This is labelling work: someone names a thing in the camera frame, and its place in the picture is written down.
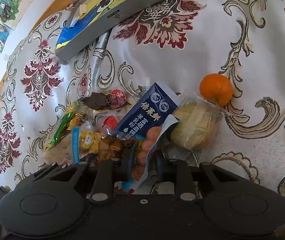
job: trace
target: screw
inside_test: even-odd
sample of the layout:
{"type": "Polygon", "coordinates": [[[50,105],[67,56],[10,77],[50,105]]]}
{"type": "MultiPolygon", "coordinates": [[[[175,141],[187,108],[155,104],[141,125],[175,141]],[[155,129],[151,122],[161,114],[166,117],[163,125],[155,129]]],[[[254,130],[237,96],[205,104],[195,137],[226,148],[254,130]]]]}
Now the screw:
{"type": "Polygon", "coordinates": [[[92,196],[92,199],[95,201],[105,201],[108,198],[108,195],[105,193],[96,193],[92,196]]]}
{"type": "Polygon", "coordinates": [[[185,201],[192,201],[196,198],[196,195],[193,193],[182,193],[180,198],[185,201]]]}
{"type": "Polygon", "coordinates": [[[147,203],[148,203],[148,200],[147,200],[147,199],[142,199],[142,200],[140,200],[140,203],[141,203],[141,204],[147,204],[147,203]]]}

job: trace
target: tablecloth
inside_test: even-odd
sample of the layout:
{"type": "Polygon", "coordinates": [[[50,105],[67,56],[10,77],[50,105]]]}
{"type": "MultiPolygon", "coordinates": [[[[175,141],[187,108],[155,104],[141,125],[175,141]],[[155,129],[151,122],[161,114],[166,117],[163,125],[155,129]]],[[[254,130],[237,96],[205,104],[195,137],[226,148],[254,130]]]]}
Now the tablecloth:
{"type": "MultiPolygon", "coordinates": [[[[226,106],[233,115],[222,120],[199,161],[285,197],[285,0],[165,0],[66,62],[54,47],[69,15],[70,8],[47,18],[9,58],[1,96],[0,185],[13,189],[46,165],[45,138],[79,96],[122,88],[136,102],[138,86],[158,80],[193,95],[206,74],[220,73],[233,85],[226,106]]],[[[150,186],[142,185],[148,193],[172,189],[157,183],[155,174],[148,180],[150,186]]]]}

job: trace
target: orange fruit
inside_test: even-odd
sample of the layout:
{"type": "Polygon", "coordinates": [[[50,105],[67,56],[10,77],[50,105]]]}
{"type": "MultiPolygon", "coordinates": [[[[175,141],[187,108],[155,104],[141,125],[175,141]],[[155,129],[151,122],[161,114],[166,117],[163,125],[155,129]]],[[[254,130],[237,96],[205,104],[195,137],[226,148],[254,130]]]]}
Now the orange fruit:
{"type": "Polygon", "coordinates": [[[229,79],[217,73],[205,76],[201,81],[199,91],[204,98],[221,107],[233,98],[233,87],[229,79]]]}

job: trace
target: blue packet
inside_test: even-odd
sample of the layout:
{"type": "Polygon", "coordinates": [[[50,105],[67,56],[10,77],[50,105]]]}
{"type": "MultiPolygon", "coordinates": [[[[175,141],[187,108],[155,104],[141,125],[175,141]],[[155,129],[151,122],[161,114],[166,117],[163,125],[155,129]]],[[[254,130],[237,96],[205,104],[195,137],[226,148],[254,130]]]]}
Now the blue packet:
{"type": "Polygon", "coordinates": [[[148,130],[161,126],[182,99],[165,83],[156,82],[125,115],[113,131],[126,133],[126,138],[146,137],[148,130]]]}

